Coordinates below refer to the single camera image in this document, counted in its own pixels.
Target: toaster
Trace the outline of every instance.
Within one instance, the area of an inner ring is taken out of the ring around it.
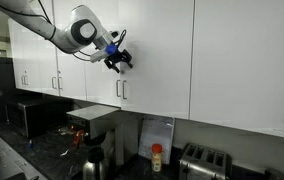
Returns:
[[[179,180],[229,180],[232,158],[221,151],[187,144],[178,159]]]

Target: kitchen counter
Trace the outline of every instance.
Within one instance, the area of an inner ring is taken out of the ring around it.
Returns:
[[[145,158],[136,156],[122,169],[116,180],[176,180],[176,160],[181,149],[172,148],[170,165],[164,165],[161,172],[152,171],[151,162]],[[265,180],[264,175],[238,166],[232,166],[232,180]]]
[[[29,140],[16,133],[6,124],[0,124],[0,137],[25,158],[34,168],[51,180],[82,179],[82,166],[87,158],[88,147],[81,145],[76,150],[73,145],[74,135],[60,135],[58,131],[52,131],[45,135],[32,139],[34,147],[29,148]],[[67,155],[60,156],[66,150]],[[135,156],[117,171],[115,180],[175,180],[176,158],[180,149],[172,148],[171,162],[169,166],[163,166],[159,173],[151,169],[151,162],[139,156]],[[264,176],[238,166],[232,167],[233,180],[264,180]]]
[[[82,170],[87,159],[88,147],[73,145],[74,135],[60,135],[52,131],[32,139],[33,148],[29,148],[29,139],[14,131],[13,127],[0,124],[0,137],[35,169],[50,180],[67,180]]]

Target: microwave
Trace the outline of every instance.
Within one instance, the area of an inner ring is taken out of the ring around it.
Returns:
[[[64,125],[70,100],[13,100],[6,104],[7,121],[18,133],[31,139]]]

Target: stainless steel kettle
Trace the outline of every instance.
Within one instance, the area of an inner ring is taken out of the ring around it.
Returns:
[[[88,160],[83,166],[83,180],[106,180],[107,162],[103,149],[94,147],[89,150]]]

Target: cabinet door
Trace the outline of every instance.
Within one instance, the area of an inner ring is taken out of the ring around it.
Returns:
[[[196,0],[190,119],[284,137],[284,0]]]
[[[193,12],[194,0],[120,0],[134,65],[121,65],[122,109],[189,117]]]
[[[55,24],[58,28],[65,28],[70,22],[72,9],[81,5],[80,0],[54,1]],[[57,50],[59,88],[63,97],[86,100],[85,63]]]
[[[54,23],[52,0],[42,1],[42,4],[49,19]],[[37,14],[44,15],[38,1],[34,1],[33,9]],[[37,40],[42,93],[59,96],[55,45],[38,35]]]
[[[25,65],[25,84],[27,90],[34,92],[42,92],[41,78],[39,67],[39,49],[38,35],[29,29],[22,27],[23,37],[23,64]]]
[[[118,0],[93,0],[83,1],[99,18],[102,26],[107,31],[120,31],[119,29],[119,1]],[[94,45],[83,49],[85,53],[96,52]],[[120,74],[110,70],[103,61],[85,63],[86,95],[87,101],[121,106]]]
[[[25,89],[25,73],[23,64],[23,37],[22,26],[12,19],[8,20],[9,31],[10,31],[10,43],[12,48],[12,58],[13,58],[13,68],[14,68],[14,78],[15,86],[17,89]]]
[[[7,179],[22,172],[5,153],[6,149],[8,149],[8,146],[0,139],[0,180]]]

